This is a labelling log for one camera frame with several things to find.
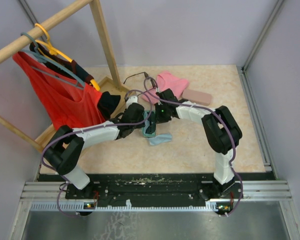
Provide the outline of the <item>grey glasses case green lining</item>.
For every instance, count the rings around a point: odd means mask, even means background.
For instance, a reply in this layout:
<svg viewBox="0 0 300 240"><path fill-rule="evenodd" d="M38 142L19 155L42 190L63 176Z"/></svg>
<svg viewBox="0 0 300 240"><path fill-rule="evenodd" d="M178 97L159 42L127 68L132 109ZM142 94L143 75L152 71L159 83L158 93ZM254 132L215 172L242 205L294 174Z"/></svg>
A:
<svg viewBox="0 0 300 240"><path fill-rule="evenodd" d="M143 114L144 118L148 118L144 122L144 127L142 128L142 135L145 138L154 138L156 136L156 112L146 110Z"/></svg>

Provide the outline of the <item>small light blue cloth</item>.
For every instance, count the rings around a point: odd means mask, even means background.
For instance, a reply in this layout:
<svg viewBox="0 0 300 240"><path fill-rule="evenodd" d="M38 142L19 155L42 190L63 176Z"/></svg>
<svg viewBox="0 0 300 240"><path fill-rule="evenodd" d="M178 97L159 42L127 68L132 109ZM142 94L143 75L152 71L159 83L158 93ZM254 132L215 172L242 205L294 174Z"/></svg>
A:
<svg viewBox="0 0 300 240"><path fill-rule="evenodd" d="M159 134L155 137L148 138L148 142L151 146L157 146L163 143L171 142L173 139L172 135L169 133L166 134Z"/></svg>

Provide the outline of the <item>thin wire-frame sunglasses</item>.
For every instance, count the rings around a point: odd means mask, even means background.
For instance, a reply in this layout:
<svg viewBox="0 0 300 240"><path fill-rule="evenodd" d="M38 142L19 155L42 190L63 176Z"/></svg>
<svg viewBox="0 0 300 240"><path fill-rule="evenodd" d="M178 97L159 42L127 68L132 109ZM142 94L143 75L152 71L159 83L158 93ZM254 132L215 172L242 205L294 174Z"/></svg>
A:
<svg viewBox="0 0 300 240"><path fill-rule="evenodd" d="M145 128L145 134L153 135L156 131L156 114L152 111L148 118L148 126Z"/></svg>

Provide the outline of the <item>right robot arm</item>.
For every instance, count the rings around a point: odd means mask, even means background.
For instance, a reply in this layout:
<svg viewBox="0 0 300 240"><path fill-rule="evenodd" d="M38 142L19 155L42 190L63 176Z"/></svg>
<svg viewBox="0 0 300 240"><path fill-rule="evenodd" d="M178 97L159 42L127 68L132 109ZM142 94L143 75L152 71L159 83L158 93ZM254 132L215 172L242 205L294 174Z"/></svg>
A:
<svg viewBox="0 0 300 240"><path fill-rule="evenodd" d="M215 151L215 170L213 177L217 181L213 192L219 198L225 198L231 192L235 179L233 162L236 148L243 134L228 107L208 108L189 100L178 100L171 89L152 95L159 100L155 104L157 122L168 122L171 118L189 120L202 125L209 146Z"/></svg>

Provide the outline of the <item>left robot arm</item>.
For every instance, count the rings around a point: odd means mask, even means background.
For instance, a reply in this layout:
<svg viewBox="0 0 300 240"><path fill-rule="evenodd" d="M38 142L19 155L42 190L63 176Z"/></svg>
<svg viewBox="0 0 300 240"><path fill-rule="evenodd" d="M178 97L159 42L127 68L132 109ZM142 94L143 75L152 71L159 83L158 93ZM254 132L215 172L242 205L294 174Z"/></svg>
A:
<svg viewBox="0 0 300 240"><path fill-rule="evenodd" d="M76 192L87 199L93 195L90 178L78 165L82 151L88 147L123 139L135 129L144 126L145 108L139 103L130 104L117 117L104 123L84 128L62 126L43 150L43 158L66 181L76 187Z"/></svg>

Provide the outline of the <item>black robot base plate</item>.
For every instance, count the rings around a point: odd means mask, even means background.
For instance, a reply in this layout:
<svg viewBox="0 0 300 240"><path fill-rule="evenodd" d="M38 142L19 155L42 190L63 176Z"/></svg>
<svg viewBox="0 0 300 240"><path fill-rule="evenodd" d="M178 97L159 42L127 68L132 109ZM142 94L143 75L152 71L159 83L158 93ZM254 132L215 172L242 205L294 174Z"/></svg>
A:
<svg viewBox="0 0 300 240"><path fill-rule="evenodd" d="M89 174L90 183L82 190L58 175L40 174L39 182L61 182L59 193L66 200L87 200L79 215L87 216L98 208L190 208L204 207L212 199L224 199L217 206L227 215L243 198L243 183L234 177L221 185L211 173Z"/></svg>

